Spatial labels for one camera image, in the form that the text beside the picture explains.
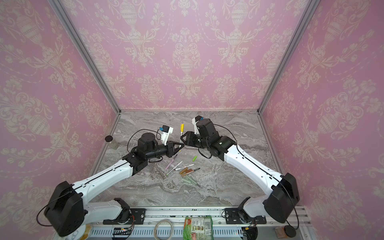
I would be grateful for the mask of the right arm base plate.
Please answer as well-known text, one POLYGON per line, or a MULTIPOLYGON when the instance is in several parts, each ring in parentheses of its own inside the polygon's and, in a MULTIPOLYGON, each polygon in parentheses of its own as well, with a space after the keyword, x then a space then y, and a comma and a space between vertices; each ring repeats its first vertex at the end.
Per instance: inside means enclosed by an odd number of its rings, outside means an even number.
POLYGON ((265 225, 267 220, 265 216, 256 216, 250 217, 243 210, 238 208, 225 208, 222 216, 226 220, 227 225, 240 225, 240 224, 249 224, 249 225, 265 225))

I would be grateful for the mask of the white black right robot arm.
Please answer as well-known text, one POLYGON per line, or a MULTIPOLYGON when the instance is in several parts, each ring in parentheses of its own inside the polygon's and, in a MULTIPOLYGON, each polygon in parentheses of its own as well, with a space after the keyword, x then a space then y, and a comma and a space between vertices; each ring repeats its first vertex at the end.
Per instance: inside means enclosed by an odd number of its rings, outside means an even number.
POLYGON ((296 178, 290 173, 282 175, 257 161, 238 145, 234 137, 221 136, 210 119, 196 116, 192 123, 194 130, 181 135, 186 146, 208 150, 213 157, 245 174, 265 193, 264 197, 243 200, 238 206, 240 219, 249 223, 257 216, 270 216, 279 223, 286 223, 300 201, 296 178))

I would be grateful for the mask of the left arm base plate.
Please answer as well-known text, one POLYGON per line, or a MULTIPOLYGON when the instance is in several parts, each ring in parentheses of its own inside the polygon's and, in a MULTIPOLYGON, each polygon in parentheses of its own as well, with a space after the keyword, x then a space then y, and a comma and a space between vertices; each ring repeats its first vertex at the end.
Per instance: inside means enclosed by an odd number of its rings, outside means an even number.
POLYGON ((104 220, 104 225, 143 225, 146 216, 146 209, 144 208, 131 208, 123 210, 116 219, 104 220))

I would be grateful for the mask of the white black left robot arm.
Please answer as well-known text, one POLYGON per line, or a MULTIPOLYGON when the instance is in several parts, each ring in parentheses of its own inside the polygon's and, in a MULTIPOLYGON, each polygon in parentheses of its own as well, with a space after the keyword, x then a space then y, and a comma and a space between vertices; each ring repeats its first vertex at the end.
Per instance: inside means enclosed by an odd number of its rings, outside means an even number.
POLYGON ((95 204, 92 199, 140 172, 151 159, 171 158, 184 146, 184 141, 158 143, 154 134, 144 133, 137 146, 109 168, 74 184, 67 181, 58 184, 44 208, 44 216, 60 237, 67 237, 89 223, 104 220, 126 222, 130 207, 122 199, 95 204))

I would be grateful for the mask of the white pen yellow end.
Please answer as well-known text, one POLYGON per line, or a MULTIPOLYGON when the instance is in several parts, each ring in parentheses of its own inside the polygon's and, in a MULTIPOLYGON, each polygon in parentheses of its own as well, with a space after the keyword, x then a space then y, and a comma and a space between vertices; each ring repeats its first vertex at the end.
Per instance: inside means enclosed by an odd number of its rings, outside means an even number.
POLYGON ((180 143, 183 143, 183 140, 182 140, 182 137, 183 137, 183 133, 184 133, 184 128, 185 128, 185 125, 184 124, 181 124, 181 127, 180 127, 180 143))

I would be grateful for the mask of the pink pen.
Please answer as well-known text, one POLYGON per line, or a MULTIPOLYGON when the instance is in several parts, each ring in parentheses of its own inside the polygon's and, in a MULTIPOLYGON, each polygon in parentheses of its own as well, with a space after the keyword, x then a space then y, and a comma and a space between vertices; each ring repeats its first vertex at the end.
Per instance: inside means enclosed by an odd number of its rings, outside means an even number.
POLYGON ((173 162, 175 161, 175 158, 178 156, 178 154, 176 154, 175 156, 173 156, 173 158, 170 160, 170 162, 168 163, 167 167, 165 168, 165 170, 168 170, 171 165, 173 164, 173 162))

